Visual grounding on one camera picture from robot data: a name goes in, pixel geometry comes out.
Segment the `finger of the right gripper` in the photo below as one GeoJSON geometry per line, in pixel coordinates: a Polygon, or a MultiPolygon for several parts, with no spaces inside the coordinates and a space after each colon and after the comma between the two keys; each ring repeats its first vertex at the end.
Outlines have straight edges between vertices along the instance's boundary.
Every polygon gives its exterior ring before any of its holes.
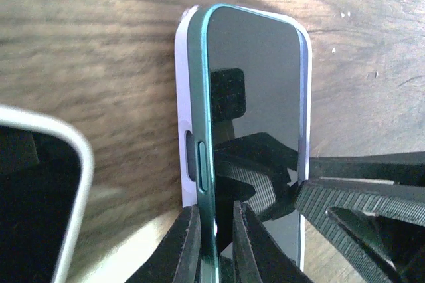
{"type": "Polygon", "coordinates": [[[309,161],[309,178],[320,177],[423,183],[424,152],[364,157],[312,157],[309,161]]]}
{"type": "Polygon", "coordinates": [[[424,281],[424,188],[312,179],[296,209],[366,282],[424,281]]]}

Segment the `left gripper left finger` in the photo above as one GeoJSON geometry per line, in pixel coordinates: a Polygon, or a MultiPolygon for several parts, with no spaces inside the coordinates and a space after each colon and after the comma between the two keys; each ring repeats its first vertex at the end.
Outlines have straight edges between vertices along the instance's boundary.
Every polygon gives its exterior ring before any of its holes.
{"type": "Polygon", "coordinates": [[[150,258],[128,282],[198,282],[201,223],[196,205],[185,207],[150,258]]]}

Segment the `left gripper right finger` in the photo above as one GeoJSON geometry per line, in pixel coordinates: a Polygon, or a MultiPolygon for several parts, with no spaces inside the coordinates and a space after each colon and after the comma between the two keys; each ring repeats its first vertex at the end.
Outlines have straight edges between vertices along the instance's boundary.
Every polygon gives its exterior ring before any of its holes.
{"type": "Polygon", "coordinates": [[[249,205],[233,206],[232,255],[235,282],[311,282],[276,244],[249,205]]]}

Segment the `beige phone case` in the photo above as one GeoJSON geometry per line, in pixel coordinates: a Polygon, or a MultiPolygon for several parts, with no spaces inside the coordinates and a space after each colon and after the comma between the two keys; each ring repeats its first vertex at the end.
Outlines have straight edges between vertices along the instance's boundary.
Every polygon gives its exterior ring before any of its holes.
{"type": "Polygon", "coordinates": [[[1,106],[1,281],[65,282],[94,175],[70,124],[1,106]]]}

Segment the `black phone silver edge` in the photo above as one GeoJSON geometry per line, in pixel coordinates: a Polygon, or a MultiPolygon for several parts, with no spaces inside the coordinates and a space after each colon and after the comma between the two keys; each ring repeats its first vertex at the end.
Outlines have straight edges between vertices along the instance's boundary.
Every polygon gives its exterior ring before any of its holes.
{"type": "Polygon", "coordinates": [[[65,141],[1,126],[2,282],[51,282],[80,174],[65,141]]]}

